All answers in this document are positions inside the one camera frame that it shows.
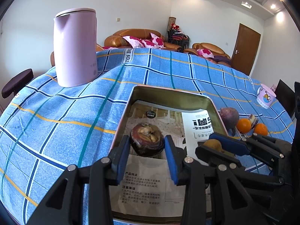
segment blue plaid tablecloth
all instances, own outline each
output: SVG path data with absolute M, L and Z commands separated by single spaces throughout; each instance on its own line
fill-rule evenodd
M 135 85 L 207 95 L 218 110 L 234 107 L 241 118 L 254 114 L 270 136 L 293 140 L 295 127 L 282 105 L 261 107 L 260 82 L 232 68 L 156 49 L 98 52 L 97 62 L 99 76 L 74 88 L 60 87 L 51 68 L 23 88 L 0 117 L 0 200 L 20 224 L 69 164 L 84 167 L 107 156 Z M 250 156 L 238 158 L 248 171 L 269 172 Z M 84 224 L 87 220 L 85 202 Z

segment kettle lid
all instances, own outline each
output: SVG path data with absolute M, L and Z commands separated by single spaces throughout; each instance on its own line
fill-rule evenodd
M 68 9 L 68 10 L 64 10 L 58 14 L 56 14 L 55 17 L 59 17 L 59 16 L 63 16 L 65 14 L 70 14 L 70 13 L 76 13 L 76 12 L 96 12 L 95 9 L 92 9 L 92 8 L 71 8 L 71 9 Z

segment orange fruit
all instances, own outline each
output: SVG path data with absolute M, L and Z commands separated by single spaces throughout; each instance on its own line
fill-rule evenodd
M 246 134 L 251 130 L 251 121 L 247 118 L 241 118 L 236 127 L 241 133 Z
M 268 135 L 268 128 L 266 125 L 259 123 L 255 126 L 254 133 L 261 134 L 261 135 Z

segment square ceiling light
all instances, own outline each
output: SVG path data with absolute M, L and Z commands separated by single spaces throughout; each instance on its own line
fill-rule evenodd
M 248 2 L 242 2 L 242 6 L 251 9 L 252 5 L 249 5 Z

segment pink bucket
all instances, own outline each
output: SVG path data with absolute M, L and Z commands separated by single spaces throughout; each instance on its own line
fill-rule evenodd
M 257 102 L 265 109 L 268 109 L 275 100 L 275 93 L 267 86 L 261 84 L 257 91 Z

